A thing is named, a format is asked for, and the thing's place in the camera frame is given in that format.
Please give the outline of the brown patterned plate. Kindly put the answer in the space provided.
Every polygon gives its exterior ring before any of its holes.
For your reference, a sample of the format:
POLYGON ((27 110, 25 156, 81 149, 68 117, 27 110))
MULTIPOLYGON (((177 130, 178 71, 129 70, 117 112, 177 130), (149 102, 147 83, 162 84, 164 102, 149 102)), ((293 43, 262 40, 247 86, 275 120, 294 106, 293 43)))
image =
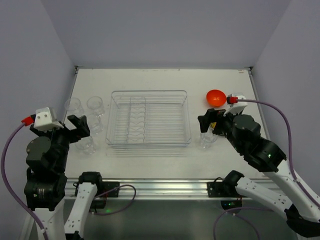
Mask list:
POLYGON ((210 128, 211 128, 212 130, 214 130, 214 129, 216 128, 216 125, 217 125, 217 122, 212 122, 212 123, 210 124, 210 128))

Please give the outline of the clear glass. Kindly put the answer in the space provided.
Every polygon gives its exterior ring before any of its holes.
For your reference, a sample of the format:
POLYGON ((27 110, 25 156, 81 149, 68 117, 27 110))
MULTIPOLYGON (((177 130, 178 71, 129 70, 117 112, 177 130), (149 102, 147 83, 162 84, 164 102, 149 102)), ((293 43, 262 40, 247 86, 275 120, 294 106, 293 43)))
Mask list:
POLYGON ((207 131, 205 133, 200 134, 200 146, 203 149, 208 149, 213 146, 213 144, 217 141, 218 136, 213 134, 211 131, 207 131))
POLYGON ((75 115, 76 117, 82 117, 85 114, 85 111, 83 109, 81 100, 76 97, 72 97, 68 99, 64 104, 65 110, 70 115, 75 115))
POLYGON ((77 150, 86 155, 92 155, 96 152, 97 146, 91 136, 84 137, 75 143, 77 150))
POLYGON ((90 134, 92 136, 100 134, 103 131, 104 127, 101 122, 101 117, 98 114, 91 113, 87 115, 86 118, 87 118, 87 125, 89 127, 90 134))
POLYGON ((86 102, 87 108, 92 112, 99 116, 105 114, 105 108, 103 105, 103 100, 99 96, 92 96, 86 102))

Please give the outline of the orange plastic bowl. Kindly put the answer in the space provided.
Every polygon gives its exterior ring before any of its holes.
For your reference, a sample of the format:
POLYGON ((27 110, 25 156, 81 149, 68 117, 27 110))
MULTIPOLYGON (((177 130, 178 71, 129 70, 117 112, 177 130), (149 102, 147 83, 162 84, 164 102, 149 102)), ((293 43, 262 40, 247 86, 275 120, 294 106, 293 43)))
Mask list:
POLYGON ((210 106, 219 108, 226 103, 227 97, 223 91, 212 89, 207 92, 206 101, 210 106))

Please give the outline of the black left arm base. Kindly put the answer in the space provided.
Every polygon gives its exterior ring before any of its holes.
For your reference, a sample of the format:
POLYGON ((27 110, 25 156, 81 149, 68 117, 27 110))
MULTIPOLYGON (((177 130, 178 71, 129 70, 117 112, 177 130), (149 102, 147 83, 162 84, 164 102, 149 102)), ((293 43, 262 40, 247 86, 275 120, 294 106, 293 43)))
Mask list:
POLYGON ((113 190, 116 187, 119 187, 120 183, 118 181, 103 181, 100 188, 98 188, 97 194, 102 196, 94 199, 90 205, 90 211, 97 213, 99 209, 104 209, 107 205, 108 198, 117 198, 119 196, 119 190, 113 190))

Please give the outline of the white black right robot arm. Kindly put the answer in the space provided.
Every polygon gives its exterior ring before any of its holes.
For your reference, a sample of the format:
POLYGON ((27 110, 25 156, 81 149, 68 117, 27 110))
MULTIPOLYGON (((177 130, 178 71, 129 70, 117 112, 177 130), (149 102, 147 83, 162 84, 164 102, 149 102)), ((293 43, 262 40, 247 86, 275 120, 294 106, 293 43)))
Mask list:
POLYGON ((259 185, 236 170, 223 179, 220 190, 261 203, 278 213, 289 228, 302 237, 319 237, 319 202, 314 203, 309 197, 316 201, 320 197, 313 191, 303 192, 299 186, 303 181, 290 170, 285 153, 274 142, 261 136, 261 126, 252 116, 232 115, 225 110, 211 108, 197 119, 201 133, 207 132, 214 124, 212 132, 222 134, 251 167, 272 180, 282 193, 259 185))

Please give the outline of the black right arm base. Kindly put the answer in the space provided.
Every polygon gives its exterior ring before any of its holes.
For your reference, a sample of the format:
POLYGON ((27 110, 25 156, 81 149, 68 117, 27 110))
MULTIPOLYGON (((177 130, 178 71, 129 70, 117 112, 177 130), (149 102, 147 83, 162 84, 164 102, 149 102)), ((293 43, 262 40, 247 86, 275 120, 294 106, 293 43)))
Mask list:
POLYGON ((228 185, 222 177, 206 183, 209 198, 220 199, 219 206, 223 210, 240 208, 243 206, 243 196, 238 194, 233 186, 228 185))

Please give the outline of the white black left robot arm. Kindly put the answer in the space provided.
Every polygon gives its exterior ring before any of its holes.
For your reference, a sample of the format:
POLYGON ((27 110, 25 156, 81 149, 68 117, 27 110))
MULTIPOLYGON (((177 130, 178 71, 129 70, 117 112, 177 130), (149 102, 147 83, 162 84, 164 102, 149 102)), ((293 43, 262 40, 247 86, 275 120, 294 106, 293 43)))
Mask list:
POLYGON ((44 130, 35 117, 30 131, 36 134, 27 148, 27 183, 24 188, 27 207, 37 221, 40 240, 82 240, 85 222, 94 197, 102 186, 102 176, 96 171, 83 172, 76 184, 76 200, 67 220, 64 220, 65 175, 70 144, 90 137, 85 115, 68 116, 74 129, 65 124, 48 121, 44 130))

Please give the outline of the clear plastic dish tray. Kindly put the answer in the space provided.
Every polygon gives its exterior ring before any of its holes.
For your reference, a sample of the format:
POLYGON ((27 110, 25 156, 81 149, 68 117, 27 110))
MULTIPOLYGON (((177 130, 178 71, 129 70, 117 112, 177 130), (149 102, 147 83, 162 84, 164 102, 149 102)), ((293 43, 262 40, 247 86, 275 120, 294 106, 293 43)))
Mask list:
POLYGON ((113 148, 184 148, 191 141, 188 95, 185 90, 116 90, 111 93, 106 143, 113 148), (146 99, 146 135, 143 144, 115 142, 120 97, 146 99))

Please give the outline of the aluminium mounting rail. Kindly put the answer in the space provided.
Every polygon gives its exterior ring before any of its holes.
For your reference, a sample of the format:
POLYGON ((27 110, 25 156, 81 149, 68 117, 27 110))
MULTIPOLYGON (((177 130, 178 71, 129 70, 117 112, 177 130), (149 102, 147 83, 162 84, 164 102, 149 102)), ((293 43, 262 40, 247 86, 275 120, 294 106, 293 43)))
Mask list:
MULTIPOLYGON (((69 178, 65 186, 65 199, 75 200, 76 187, 73 185, 78 179, 69 178)), ((213 179, 117 179, 103 178, 104 182, 119 182, 119 185, 132 185, 136 188, 136 200, 218 200, 223 197, 209 197, 207 183, 213 179)), ((284 192, 270 179, 253 179, 257 184, 268 188, 277 194, 284 192)), ((111 200, 130 200, 134 190, 123 187, 118 197, 111 200)))

